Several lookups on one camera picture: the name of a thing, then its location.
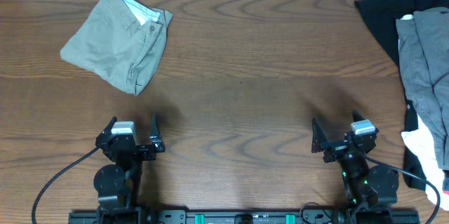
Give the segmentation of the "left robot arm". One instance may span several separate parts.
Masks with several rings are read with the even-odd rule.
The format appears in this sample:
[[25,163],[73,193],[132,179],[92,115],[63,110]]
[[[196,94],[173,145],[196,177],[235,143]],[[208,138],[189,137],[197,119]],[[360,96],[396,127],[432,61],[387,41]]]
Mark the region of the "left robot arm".
[[157,118],[152,117],[148,145],[136,143],[137,131],[132,121],[118,121],[113,117],[95,140],[95,146],[112,161],[103,166],[94,177],[98,192],[98,211],[103,218],[141,213],[136,205],[142,163],[154,161],[158,153],[165,151]]

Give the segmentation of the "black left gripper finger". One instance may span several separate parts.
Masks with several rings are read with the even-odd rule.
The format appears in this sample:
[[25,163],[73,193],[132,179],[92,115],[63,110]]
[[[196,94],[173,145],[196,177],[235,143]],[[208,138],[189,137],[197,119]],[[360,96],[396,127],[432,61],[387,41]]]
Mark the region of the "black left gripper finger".
[[102,130],[102,134],[112,134],[112,128],[114,124],[117,122],[117,118],[115,116],[112,117],[112,119],[109,121],[108,125]]
[[152,115],[152,125],[150,128],[150,140],[153,145],[162,145],[162,136],[157,124],[157,117],[155,114]]

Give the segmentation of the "grey shorts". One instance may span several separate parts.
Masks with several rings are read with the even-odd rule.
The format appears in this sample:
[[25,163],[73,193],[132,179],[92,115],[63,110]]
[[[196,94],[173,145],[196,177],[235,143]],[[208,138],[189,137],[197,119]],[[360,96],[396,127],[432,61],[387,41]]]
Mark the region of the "grey shorts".
[[440,169],[448,169],[448,9],[415,11],[396,20],[406,98],[433,138]]

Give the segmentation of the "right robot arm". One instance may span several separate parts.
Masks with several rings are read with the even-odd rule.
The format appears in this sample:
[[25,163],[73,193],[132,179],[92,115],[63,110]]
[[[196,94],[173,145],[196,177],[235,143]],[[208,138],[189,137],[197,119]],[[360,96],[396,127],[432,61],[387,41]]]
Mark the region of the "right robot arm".
[[352,117],[351,130],[338,141],[329,141],[313,118],[311,151],[322,152],[325,163],[339,163],[349,201],[364,209],[388,209],[398,201],[398,172],[381,164],[369,167],[367,154],[376,147],[379,130],[356,110]]

